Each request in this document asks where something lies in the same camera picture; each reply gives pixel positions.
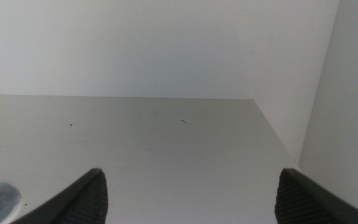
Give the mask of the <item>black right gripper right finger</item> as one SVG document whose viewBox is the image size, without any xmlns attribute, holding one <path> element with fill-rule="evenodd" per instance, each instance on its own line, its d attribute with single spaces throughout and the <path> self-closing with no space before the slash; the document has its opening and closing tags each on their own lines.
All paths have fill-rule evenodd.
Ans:
<svg viewBox="0 0 358 224">
<path fill-rule="evenodd" d="M 279 224 L 358 224 L 358 208 L 296 169 L 280 173 L 275 203 Z"/>
</svg>

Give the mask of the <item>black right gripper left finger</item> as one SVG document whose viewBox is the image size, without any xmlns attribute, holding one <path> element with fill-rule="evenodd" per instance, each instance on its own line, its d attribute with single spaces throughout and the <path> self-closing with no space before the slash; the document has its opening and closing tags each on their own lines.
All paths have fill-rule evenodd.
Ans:
<svg viewBox="0 0 358 224">
<path fill-rule="evenodd" d="M 106 177 L 101 169 L 93 168 L 13 224 L 105 224 L 107 213 Z"/>
</svg>

